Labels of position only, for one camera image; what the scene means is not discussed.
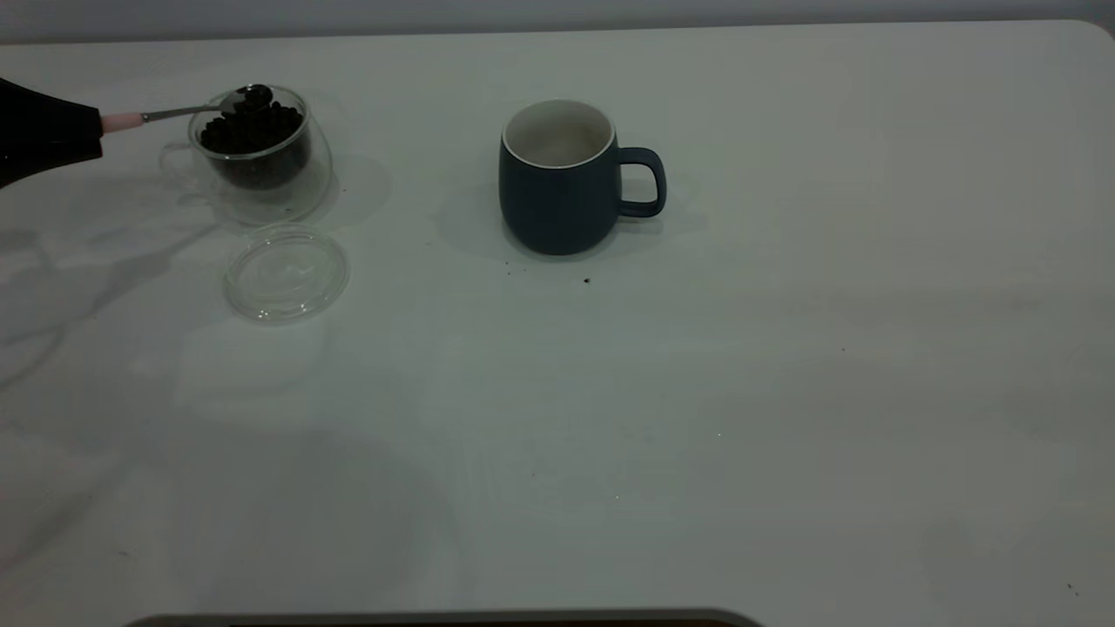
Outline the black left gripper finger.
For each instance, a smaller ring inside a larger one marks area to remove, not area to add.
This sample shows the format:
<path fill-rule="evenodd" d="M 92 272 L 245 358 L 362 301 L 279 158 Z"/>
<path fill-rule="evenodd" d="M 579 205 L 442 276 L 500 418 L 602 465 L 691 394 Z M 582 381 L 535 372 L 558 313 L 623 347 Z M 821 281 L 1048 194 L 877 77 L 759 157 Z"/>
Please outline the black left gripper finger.
<path fill-rule="evenodd" d="M 103 157 L 101 117 L 77 104 L 1 80 L 1 186 Z"/>

